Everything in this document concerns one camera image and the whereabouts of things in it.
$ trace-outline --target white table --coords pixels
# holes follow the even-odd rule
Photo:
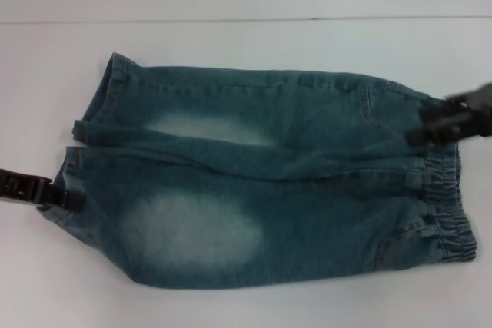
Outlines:
[[[492,79],[487,18],[127,22],[492,15],[486,0],[141,1],[0,0],[0,167],[54,176],[112,51],[142,65],[360,72],[437,96]],[[78,23],[54,23],[67,21]],[[490,326],[491,145],[462,145],[477,260],[395,273],[231,291],[152,289],[34,208],[0,203],[0,326]]]

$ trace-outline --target elastic waistband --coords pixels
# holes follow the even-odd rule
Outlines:
[[[432,150],[426,165],[425,200],[434,212],[444,263],[472,261],[477,254],[477,241],[462,208],[460,175],[457,144]]]

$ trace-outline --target denim fabric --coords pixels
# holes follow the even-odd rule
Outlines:
[[[436,100],[364,75],[143,68],[113,54],[43,214],[133,280],[235,288],[474,259],[457,145],[403,133]]]

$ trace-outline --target seam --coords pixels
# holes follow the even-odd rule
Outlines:
[[[92,211],[96,211],[98,213],[98,216],[104,221],[105,226],[108,229],[110,229],[111,232],[113,233],[113,236],[117,240],[118,245],[121,249],[121,252],[125,256],[125,259],[127,260],[128,267],[130,268],[129,273],[131,274],[131,272],[133,271],[133,263],[131,261],[131,258],[128,255],[127,250],[123,247],[123,242],[121,240],[119,233],[117,232],[115,225],[109,220],[109,218],[106,216],[105,212],[101,209],[101,207],[99,206],[99,202],[94,199],[94,197],[91,195],[91,193],[89,191],[87,191],[87,187],[85,186],[86,179],[84,179],[84,175],[82,173],[77,177],[77,180],[80,181],[80,184],[81,184],[82,189],[84,191],[84,194],[86,196],[86,201],[88,201],[88,199],[91,198],[91,202],[96,205],[96,206],[91,207]]]
[[[455,159],[455,161],[453,163],[453,167],[456,167],[456,159]],[[446,200],[446,184],[445,184],[445,178],[444,178],[444,182],[443,182],[443,202],[445,202],[445,200]],[[454,192],[453,201],[456,202],[456,191]],[[450,213],[450,217],[453,219],[454,229],[455,229],[455,232],[456,232],[456,235],[457,235],[457,239],[460,241],[461,254],[463,255],[464,250],[465,250],[465,247],[464,247],[464,244],[463,244],[463,239],[461,237],[460,228],[458,227],[458,223],[457,223],[457,219],[456,219],[456,212]]]
[[[210,88],[210,87],[215,88],[216,90],[218,90],[219,88],[222,88],[222,89],[223,88],[257,88],[260,90],[274,90],[276,88],[283,88],[285,86],[285,84],[274,84],[272,86],[257,86],[257,85],[253,85],[253,84],[226,84],[226,85],[223,85],[223,84],[214,84],[212,82],[210,84],[207,84],[207,83],[189,84],[189,85],[183,85],[183,86],[177,87],[174,84],[159,84],[159,83],[143,80],[140,78],[138,78],[138,83],[145,85],[145,86],[152,87],[152,88],[157,88],[158,91],[164,91],[164,92],[166,92],[168,89],[176,89],[176,88],[200,89],[200,88]]]
[[[386,259],[393,247],[394,243],[398,240],[402,240],[408,234],[413,234],[419,230],[428,228],[428,224],[414,225],[403,230],[394,231],[388,238],[384,239],[376,250],[376,256],[374,257],[373,271],[378,272],[384,266]]]
[[[441,194],[440,194],[439,206],[443,209],[443,213],[446,214],[447,218],[451,219],[451,221],[453,222],[455,233],[457,235],[458,240],[460,241],[461,247],[463,247],[463,244],[461,243],[461,240],[460,240],[460,236],[457,232],[457,227],[456,227],[457,225],[456,225],[456,221],[454,219],[454,215],[451,214],[449,211],[447,211],[447,207],[445,204],[446,177],[444,175],[444,156],[443,155],[440,156],[440,178],[442,178],[442,190],[441,190]],[[447,247],[446,247],[446,254],[449,256],[449,250],[447,249]]]
[[[428,159],[426,159],[425,163],[426,163],[426,167],[427,167],[427,165],[428,165],[428,163],[429,163],[429,160],[428,160]],[[441,158],[441,169],[440,169],[439,176],[440,176],[441,178],[444,178],[444,171],[443,171],[442,158]],[[431,183],[430,183],[430,182],[425,182],[425,186],[426,186],[426,188],[429,188],[429,187],[431,186]],[[447,259],[448,257],[450,257],[450,255],[449,255],[449,250],[448,250],[448,249],[447,249],[447,247],[444,245],[444,241],[443,241],[443,234],[442,234],[442,232],[440,231],[439,224],[438,224],[438,222],[437,222],[437,218],[436,218],[436,214],[435,214],[435,212],[433,212],[433,211],[432,211],[432,209],[433,209],[432,207],[434,207],[434,209],[435,209],[436,204],[432,204],[431,200],[430,200],[430,199],[429,199],[429,197],[428,197],[428,192],[427,192],[427,191],[426,191],[426,196],[425,196],[425,198],[424,198],[424,201],[425,201],[425,203],[427,204],[427,207],[428,207],[428,209],[429,209],[429,215],[431,216],[431,218],[432,218],[432,220],[433,220],[431,225],[432,225],[432,227],[433,227],[434,231],[436,232],[436,234],[437,234],[437,235],[439,235],[439,237],[437,238],[437,239],[438,239],[438,241],[439,241],[439,246],[440,246],[440,249],[444,252],[444,256],[443,256],[443,258],[441,259],[441,261],[442,261],[442,260],[445,260],[445,259]],[[442,201],[443,201],[443,198],[441,197],[440,203],[439,203],[439,204],[437,204],[437,206],[439,206],[439,207],[443,207]]]
[[[115,93],[112,96],[110,96],[108,94],[108,90],[109,90],[109,85],[108,85],[108,89],[105,92],[106,93],[105,101],[101,106],[101,109],[99,109],[99,111],[92,118],[94,122],[102,123],[104,117],[107,117],[108,115],[111,115],[115,112],[116,104],[120,97],[120,93],[123,90],[123,83],[126,80],[126,78],[127,78],[127,59],[125,58],[123,63],[123,69],[121,71],[116,71],[111,73],[111,77],[109,81],[110,84],[112,81],[117,81],[118,87],[115,89]]]
[[[411,170],[397,170],[397,169],[364,169],[364,168],[357,168],[357,169],[351,169],[349,171],[343,171],[343,172],[338,172],[335,175],[340,175],[340,174],[352,174],[352,173],[396,173],[396,174],[419,174],[421,172],[420,169],[411,169]]]
[[[75,155],[75,158],[76,158],[76,162],[75,163],[76,164],[75,165],[77,166],[77,169],[80,170],[81,169],[81,151],[80,151],[80,148],[79,147],[77,147],[75,149],[75,153],[76,153],[76,155]]]
[[[109,163],[128,163],[128,162],[135,162],[135,161],[150,161],[152,163],[158,162],[162,164],[167,164],[169,166],[185,166],[185,167],[192,167],[195,169],[200,169],[201,171],[206,171],[208,173],[216,174],[216,175],[221,175],[221,172],[218,172],[215,170],[213,167],[209,167],[205,164],[200,163],[199,161],[193,161],[183,155],[177,155],[173,154],[174,157],[177,157],[179,159],[186,160],[188,163],[181,163],[181,164],[176,164],[176,163],[168,163],[165,161],[161,161],[159,159],[155,159],[152,157],[140,157],[137,154],[122,154],[119,155],[118,157],[98,157],[98,158],[93,158],[91,159],[91,166],[93,168],[98,168],[98,167],[104,167],[108,162]]]
[[[407,86],[405,86],[404,84],[400,84],[398,82],[395,82],[395,81],[388,81],[388,85],[387,85],[387,90],[389,92],[391,92],[392,94],[399,94],[399,95],[403,95],[403,96],[406,96],[407,98],[412,98],[412,99],[416,99],[418,101],[427,101],[428,98],[431,98],[431,97],[428,97],[426,96],[426,94],[424,93],[420,93],[419,91],[415,91],[413,88],[409,88]]]
[[[432,219],[431,226],[433,227],[433,229],[436,232],[436,234],[439,235],[439,237],[437,239],[439,241],[440,249],[446,254],[446,257],[447,257],[447,256],[449,256],[449,252],[448,252],[447,248],[444,246],[444,242],[443,242],[443,239],[442,239],[442,234],[439,231],[439,227],[437,225],[436,214],[432,210],[432,204],[429,201],[429,197],[428,197],[428,190],[427,189],[431,185],[431,183],[428,182],[428,179],[429,179],[429,174],[427,172],[427,166],[428,166],[428,164],[429,164],[429,160],[426,159],[425,160],[425,164],[424,164],[424,192],[425,192],[424,201],[427,204],[427,213],[428,213],[428,216],[429,216],[430,219]]]
[[[361,105],[362,105],[362,116],[365,121],[369,122],[375,128],[381,129],[388,133],[394,134],[395,132],[374,119],[371,111],[371,93],[369,92],[369,87],[367,85],[361,85]]]

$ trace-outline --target stitching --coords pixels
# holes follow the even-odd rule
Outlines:
[[[454,219],[454,215],[451,214],[449,211],[447,211],[447,207],[446,207],[446,204],[445,204],[445,199],[446,199],[446,177],[444,176],[444,155],[441,155],[440,156],[440,178],[442,178],[442,191],[441,191],[441,195],[440,195],[440,202],[439,202],[439,206],[443,209],[443,213],[447,215],[448,218],[450,218],[452,221],[453,221],[453,224],[454,224],[454,229],[456,230],[456,235],[457,235],[457,238],[458,240],[460,241],[460,245],[461,247],[463,247],[463,244],[461,243],[461,240],[460,240],[460,235],[458,234],[457,232],[457,224],[456,224],[456,220]],[[449,250],[447,249],[447,247],[445,248],[446,250],[446,254],[448,257],[450,257],[450,252]]]
[[[80,149],[77,147],[76,149],[76,154],[75,154],[75,159],[76,159],[76,166],[77,166],[77,169],[81,169],[81,152],[80,152]]]
[[[94,121],[101,123],[103,122],[103,118],[107,117],[110,114],[113,114],[116,109],[116,103],[120,97],[120,93],[123,90],[123,81],[125,79],[125,75],[123,78],[115,78],[113,81],[118,82],[118,87],[113,96],[108,96],[106,92],[105,102],[103,103],[101,109],[94,116]]]
[[[393,92],[395,94],[400,94],[403,96],[408,96],[410,98],[415,98],[417,100],[423,101],[423,95],[419,93],[418,91],[415,91],[411,88],[408,88],[404,84],[399,84],[398,82],[395,81],[389,81],[387,84],[387,90],[390,92]]]
[[[151,81],[142,80],[142,79],[138,79],[138,83],[145,85],[145,86],[152,87],[152,88],[157,88],[158,91],[164,91],[164,92],[166,92],[168,89],[177,88],[175,85],[172,85],[172,84],[159,84],[156,82],[151,82]],[[210,88],[210,87],[216,88],[216,89],[217,88],[257,88],[260,90],[274,90],[276,88],[283,88],[284,84],[274,84],[272,86],[255,86],[253,84],[216,85],[216,84],[210,83],[210,84],[190,84],[187,86],[183,86],[183,88],[189,88],[189,89]]]
[[[394,243],[398,240],[404,239],[408,234],[413,234],[419,230],[428,228],[428,224],[422,225],[410,225],[407,229],[395,230],[388,238],[383,240],[377,247],[376,256],[374,257],[373,271],[377,272],[384,266],[386,259],[393,247]]]
[[[177,157],[179,159],[185,159],[188,163],[183,163],[179,165],[187,166],[187,167],[193,167],[193,168],[199,168],[202,171],[207,171],[208,173],[213,173],[213,174],[221,174],[220,172],[217,172],[213,167],[209,167],[208,165],[202,164],[199,161],[194,161],[192,159],[189,159],[183,155],[178,155],[178,154],[173,154],[173,157]],[[104,167],[108,163],[128,163],[128,162],[135,162],[135,161],[151,161],[151,162],[162,162],[160,159],[156,159],[153,157],[142,157],[139,156],[138,154],[120,154],[118,157],[97,157],[97,158],[92,158],[91,159],[91,166],[93,168],[98,168],[98,167]],[[171,163],[169,164],[170,166],[175,166],[177,164]]]
[[[447,248],[444,246],[444,243],[442,240],[442,234],[439,231],[439,227],[437,225],[435,214],[433,214],[433,212],[432,212],[432,204],[429,201],[428,188],[431,184],[429,182],[429,174],[427,172],[427,166],[428,165],[429,165],[429,160],[426,159],[424,162],[424,196],[423,196],[423,198],[424,198],[424,202],[427,204],[427,214],[428,214],[429,218],[432,219],[431,226],[433,227],[434,232],[436,232],[436,234],[439,235],[439,237],[437,239],[439,241],[440,249],[445,252],[446,256],[448,256],[449,252],[448,252]]]
[[[116,91],[116,94],[113,98],[113,106],[111,107],[111,114],[115,112],[116,104],[118,103],[118,99],[120,98],[121,91],[123,91],[123,81],[126,80],[127,78],[127,73],[126,73],[127,58],[125,58],[124,60],[125,63],[123,64],[123,79],[119,81],[119,89]]]
[[[455,157],[453,166],[456,167],[456,157]],[[446,196],[446,184],[444,182],[444,185],[443,185],[443,200],[442,200],[443,202],[446,199],[445,196]],[[454,192],[454,201],[456,202],[456,200],[457,199],[456,199],[456,191],[455,191]],[[457,239],[460,241],[460,247],[462,249],[462,254],[463,254],[464,253],[464,250],[465,250],[465,247],[464,247],[464,244],[463,244],[463,239],[462,239],[462,236],[461,236],[460,228],[458,227],[458,223],[457,223],[457,219],[456,219],[456,213],[455,212],[450,213],[450,217],[453,219],[454,229],[456,231]]]
[[[395,131],[383,126],[381,123],[379,123],[374,119],[374,116],[372,115],[371,112],[371,93],[369,92],[369,87],[363,84],[361,85],[361,103],[362,103],[362,115],[367,122],[369,122],[376,128],[379,128],[383,131],[395,134]]]
[[[118,147],[118,148],[119,149],[126,149],[127,147]],[[192,160],[189,157],[186,157],[184,155],[173,154],[172,156],[173,157],[178,157],[180,159],[185,159],[186,161],[190,162],[193,165],[198,165],[202,170],[206,170],[206,171],[209,171],[209,172],[215,173],[215,174],[219,174],[220,173],[220,172],[217,172],[215,169],[213,169],[213,167],[209,167],[208,165],[202,164],[199,161]],[[95,158],[92,158],[91,159],[91,165],[93,167],[100,167],[100,166],[106,165],[108,162],[118,162],[119,163],[119,162],[128,162],[128,161],[156,161],[156,159],[151,158],[151,157],[142,157],[142,156],[140,156],[140,153],[139,154],[128,154],[127,153],[127,154],[119,154],[117,157],[95,157]],[[374,174],[374,173],[380,174],[380,173],[385,173],[385,174],[408,175],[408,174],[419,174],[420,172],[421,172],[420,170],[409,170],[409,171],[405,171],[405,170],[393,170],[393,169],[378,169],[378,170],[375,170],[375,169],[366,169],[366,168],[360,168],[360,169],[359,168],[356,168],[356,169],[349,170],[349,171],[337,172],[333,176],[328,175],[328,177],[323,176],[323,177],[315,178],[315,180],[325,181],[325,180],[335,179],[337,177],[344,177],[344,176],[347,176],[347,175],[353,174],[353,173],[362,173],[362,174]],[[302,181],[302,180],[290,179],[290,180],[264,180],[264,181],[297,182],[297,181]]]

